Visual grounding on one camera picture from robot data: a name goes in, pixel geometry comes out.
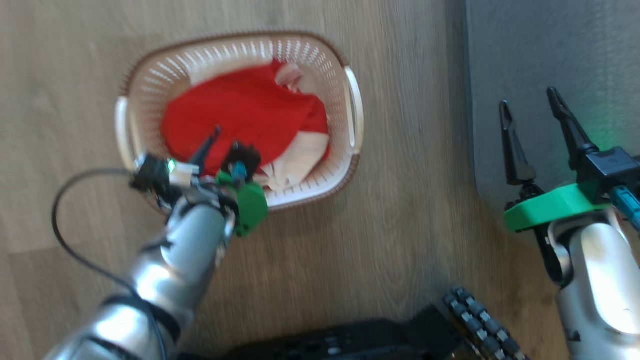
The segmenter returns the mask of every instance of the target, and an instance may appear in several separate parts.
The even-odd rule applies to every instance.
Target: black tread
[[[443,302],[486,357],[496,360],[531,360],[522,354],[520,346],[502,324],[492,318],[485,306],[476,301],[473,294],[465,288],[454,288],[443,297]]]

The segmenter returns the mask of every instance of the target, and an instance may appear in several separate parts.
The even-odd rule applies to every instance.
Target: white cloth
[[[262,167],[264,175],[253,179],[275,192],[299,185],[322,159],[328,144],[327,134],[299,131],[279,158]]]

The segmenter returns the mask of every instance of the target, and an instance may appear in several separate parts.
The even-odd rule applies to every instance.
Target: green led light
[[[171,172],[175,169],[175,160],[171,159],[167,162],[166,164],[167,169],[169,169],[169,173],[171,174]]]

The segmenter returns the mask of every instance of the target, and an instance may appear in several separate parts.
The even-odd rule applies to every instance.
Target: black cable
[[[131,173],[128,170],[123,168],[96,168],[96,169],[87,170],[85,172],[81,172],[80,174],[75,175],[74,177],[69,179],[60,188],[60,190],[58,190],[58,193],[56,194],[56,197],[53,200],[53,207],[51,208],[51,226],[53,227],[53,233],[56,235],[56,239],[58,239],[58,243],[60,243],[60,246],[62,246],[62,248],[65,249],[65,251],[67,251],[67,253],[71,255],[72,258],[76,259],[80,264],[84,265],[85,267],[93,270],[94,272],[97,272],[98,274],[101,274],[102,276],[108,279],[111,279],[116,284],[129,290],[131,292],[131,295],[133,295],[133,297],[135,297],[142,304],[144,304],[143,308],[145,309],[147,318],[151,323],[151,326],[154,328],[154,331],[158,339],[158,345],[160,346],[161,359],[167,360],[166,348],[164,347],[164,339],[162,337],[162,334],[160,333],[160,328],[158,327],[158,323],[156,321],[155,316],[153,315],[153,312],[151,311],[151,307],[149,306],[148,302],[142,299],[140,297],[140,294],[138,294],[138,292],[136,291],[136,289],[134,289],[134,287],[131,284],[129,284],[126,280],[93,264],[91,261],[83,258],[81,255],[76,253],[74,249],[71,249],[71,247],[67,244],[65,239],[62,237],[62,234],[60,233],[60,229],[58,228],[58,208],[60,206],[60,200],[66,194],[66,192],[69,191],[69,189],[71,189],[71,187],[73,187],[75,184],[79,183],[84,179],[88,179],[89,177],[103,176],[103,175],[128,176],[130,174]]]

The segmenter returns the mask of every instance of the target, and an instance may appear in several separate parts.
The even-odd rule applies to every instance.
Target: basket handle
[[[349,119],[349,140],[354,154],[360,154],[362,140],[364,137],[364,107],[362,105],[362,96],[360,95],[360,87],[356,76],[353,74],[351,67],[344,67],[344,75],[346,78],[346,86],[349,88],[349,97],[347,98]]]
[[[129,145],[129,125],[127,123],[127,105],[128,99],[125,96],[118,98],[116,102],[116,140],[118,141],[118,150],[124,167],[129,171],[135,169],[134,151]]]

